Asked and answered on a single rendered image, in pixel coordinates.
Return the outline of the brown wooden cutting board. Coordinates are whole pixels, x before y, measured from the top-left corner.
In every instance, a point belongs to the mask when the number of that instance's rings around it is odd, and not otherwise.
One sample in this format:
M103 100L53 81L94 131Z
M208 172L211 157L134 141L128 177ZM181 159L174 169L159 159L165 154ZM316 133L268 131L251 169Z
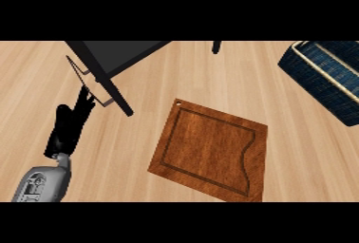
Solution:
M224 201L263 199L267 126L175 99L149 172Z

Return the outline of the dark blue wicker basket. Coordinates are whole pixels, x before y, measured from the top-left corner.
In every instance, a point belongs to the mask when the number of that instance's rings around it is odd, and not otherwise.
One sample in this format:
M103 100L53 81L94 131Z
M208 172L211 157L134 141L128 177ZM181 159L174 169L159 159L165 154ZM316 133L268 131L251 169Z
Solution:
M277 66L345 126L359 124L359 41L295 41Z

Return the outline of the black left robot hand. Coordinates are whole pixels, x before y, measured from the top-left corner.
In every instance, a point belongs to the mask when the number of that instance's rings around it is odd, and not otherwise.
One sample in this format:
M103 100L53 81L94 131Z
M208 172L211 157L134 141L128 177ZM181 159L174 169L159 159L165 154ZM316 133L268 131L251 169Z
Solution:
M72 154L94 106L94 97L88 97L87 87L81 86L73 108L66 104L56 108L54 127L42 152L47 158L53 159L60 153Z

